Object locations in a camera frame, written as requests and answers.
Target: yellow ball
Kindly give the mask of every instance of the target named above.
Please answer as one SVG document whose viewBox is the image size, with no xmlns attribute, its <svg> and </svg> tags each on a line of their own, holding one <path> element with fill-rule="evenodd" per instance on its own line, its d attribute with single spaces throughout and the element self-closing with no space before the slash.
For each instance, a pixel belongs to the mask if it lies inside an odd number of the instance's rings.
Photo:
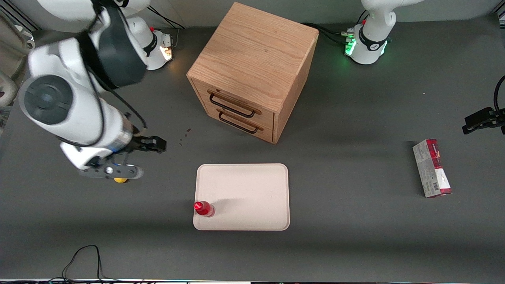
<svg viewBox="0 0 505 284">
<path fill-rule="evenodd" d="M 124 177 L 115 177 L 114 181 L 117 183 L 125 183 L 126 181 L 128 181 L 128 179 Z"/>
</svg>

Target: red and white box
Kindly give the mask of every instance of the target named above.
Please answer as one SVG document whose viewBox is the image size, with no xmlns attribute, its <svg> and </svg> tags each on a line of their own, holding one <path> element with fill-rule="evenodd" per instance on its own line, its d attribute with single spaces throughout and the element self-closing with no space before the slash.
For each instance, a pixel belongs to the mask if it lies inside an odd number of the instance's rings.
<svg viewBox="0 0 505 284">
<path fill-rule="evenodd" d="M 440 163 L 437 139 L 426 139 L 412 147 L 426 198 L 451 194 L 449 181 Z"/>
</svg>

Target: wooden cabinet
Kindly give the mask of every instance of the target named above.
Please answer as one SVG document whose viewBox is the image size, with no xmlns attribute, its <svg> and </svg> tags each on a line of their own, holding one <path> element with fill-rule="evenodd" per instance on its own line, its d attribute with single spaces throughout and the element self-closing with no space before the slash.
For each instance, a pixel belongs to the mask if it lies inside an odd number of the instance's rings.
<svg viewBox="0 0 505 284">
<path fill-rule="evenodd" d="M 314 28 L 234 3 L 187 77 L 210 117 L 276 144 L 317 38 Z"/>
</svg>

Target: wooden top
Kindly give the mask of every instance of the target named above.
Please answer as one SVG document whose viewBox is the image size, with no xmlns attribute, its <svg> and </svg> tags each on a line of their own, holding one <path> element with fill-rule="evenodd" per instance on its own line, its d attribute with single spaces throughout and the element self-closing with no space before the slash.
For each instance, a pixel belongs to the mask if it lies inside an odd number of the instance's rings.
<svg viewBox="0 0 505 284">
<path fill-rule="evenodd" d="M 317 35 L 235 2 L 187 75 L 278 113 Z"/>
</svg>

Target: green indicator light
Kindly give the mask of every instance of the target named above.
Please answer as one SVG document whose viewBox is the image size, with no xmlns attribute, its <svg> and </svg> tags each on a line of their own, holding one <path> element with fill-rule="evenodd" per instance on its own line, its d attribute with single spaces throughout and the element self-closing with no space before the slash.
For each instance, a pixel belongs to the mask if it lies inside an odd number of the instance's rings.
<svg viewBox="0 0 505 284">
<path fill-rule="evenodd" d="M 351 42 L 349 42 L 347 45 L 348 45 L 348 47 L 346 47 L 346 49 L 345 49 L 345 53 L 346 53 L 347 55 L 351 55 L 351 54 L 352 54 L 352 52 L 354 51 L 354 47 L 356 46 L 356 40 L 355 40 L 355 39 L 352 39 L 352 41 L 351 41 Z"/>
<path fill-rule="evenodd" d="M 380 55 L 383 55 L 383 54 L 384 54 L 384 50 L 386 49 L 386 45 L 387 45 L 387 40 L 386 40 L 386 42 L 384 43 L 384 46 L 382 47 L 382 51 L 380 52 Z"/>
</svg>

